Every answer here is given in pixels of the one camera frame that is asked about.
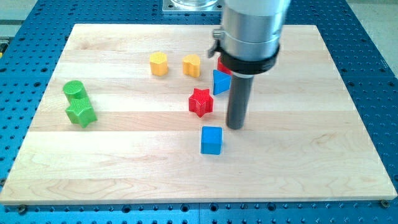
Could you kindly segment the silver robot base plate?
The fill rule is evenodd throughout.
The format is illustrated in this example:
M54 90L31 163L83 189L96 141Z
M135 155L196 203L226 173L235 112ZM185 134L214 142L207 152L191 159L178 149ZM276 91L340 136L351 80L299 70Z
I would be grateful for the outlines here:
M223 0L163 0L164 12L199 12L220 11L224 6Z

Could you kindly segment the red block behind arm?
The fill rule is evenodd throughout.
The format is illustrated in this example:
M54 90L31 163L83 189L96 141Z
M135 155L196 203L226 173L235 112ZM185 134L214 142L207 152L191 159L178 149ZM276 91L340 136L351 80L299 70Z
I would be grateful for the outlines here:
M227 75L232 75L232 71L230 69L228 69L227 67L225 67L224 64L221 62L220 56L217 58L217 70L220 72L223 72Z

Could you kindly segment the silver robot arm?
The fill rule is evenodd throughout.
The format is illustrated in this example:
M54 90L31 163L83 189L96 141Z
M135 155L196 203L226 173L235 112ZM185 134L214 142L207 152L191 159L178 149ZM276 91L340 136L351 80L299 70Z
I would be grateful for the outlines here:
M213 30L211 58L234 73L257 75L270 70L279 53L279 39L290 0L225 0L221 26Z

